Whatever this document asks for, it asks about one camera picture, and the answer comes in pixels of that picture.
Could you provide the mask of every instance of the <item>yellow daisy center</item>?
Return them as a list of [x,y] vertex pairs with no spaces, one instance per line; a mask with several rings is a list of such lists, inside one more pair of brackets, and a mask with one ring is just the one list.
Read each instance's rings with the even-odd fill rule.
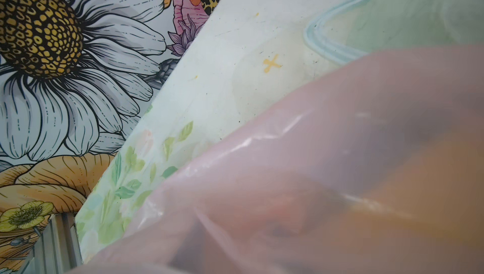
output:
[[81,56],[82,39],[65,0],[0,0],[0,53],[32,77],[70,73]]

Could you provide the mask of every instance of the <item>purple flower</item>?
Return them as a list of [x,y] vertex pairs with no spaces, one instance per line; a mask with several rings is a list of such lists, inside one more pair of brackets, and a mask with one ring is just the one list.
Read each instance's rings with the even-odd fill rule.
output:
[[181,35],[178,35],[177,33],[168,32],[168,35],[170,36],[174,44],[168,45],[166,48],[171,50],[171,53],[175,56],[178,56],[178,57],[183,56],[183,54],[188,49],[192,41],[198,35],[198,32],[200,31],[200,29],[202,29],[201,26],[197,28],[193,20],[190,18],[190,15],[188,15],[188,22],[189,24],[187,25],[183,20],[178,21],[181,28],[183,29],[183,32]]

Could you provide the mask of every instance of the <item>translucent plastic bag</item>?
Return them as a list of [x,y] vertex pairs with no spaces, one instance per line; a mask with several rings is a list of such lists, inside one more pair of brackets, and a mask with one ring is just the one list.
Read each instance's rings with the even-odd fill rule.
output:
[[387,51],[303,86],[166,180],[89,272],[483,273],[483,56]]

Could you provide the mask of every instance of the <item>yellow cross pattern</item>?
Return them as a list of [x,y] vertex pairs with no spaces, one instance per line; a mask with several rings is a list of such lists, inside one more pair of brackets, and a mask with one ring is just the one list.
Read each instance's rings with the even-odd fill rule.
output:
[[268,73],[270,71],[270,69],[272,68],[272,66],[274,66],[275,68],[281,68],[282,65],[279,65],[277,63],[275,63],[275,60],[277,60],[277,57],[279,56],[279,54],[276,54],[274,56],[274,60],[269,60],[269,59],[265,59],[264,60],[264,65],[269,65],[267,66],[265,69],[264,69],[264,72],[265,73]]

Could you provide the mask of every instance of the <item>pink flower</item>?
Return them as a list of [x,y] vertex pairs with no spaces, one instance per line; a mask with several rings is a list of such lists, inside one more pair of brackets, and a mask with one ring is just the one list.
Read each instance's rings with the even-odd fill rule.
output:
[[190,25],[188,15],[190,15],[190,18],[197,29],[199,29],[209,19],[209,15],[207,15],[207,13],[203,10],[201,3],[195,6],[190,2],[190,0],[173,0],[173,5],[175,10],[173,24],[175,25],[178,35],[182,35],[184,30],[179,23],[180,21],[183,21],[185,25]]
[[145,129],[138,134],[135,144],[135,152],[139,156],[146,156],[153,147],[153,134]]

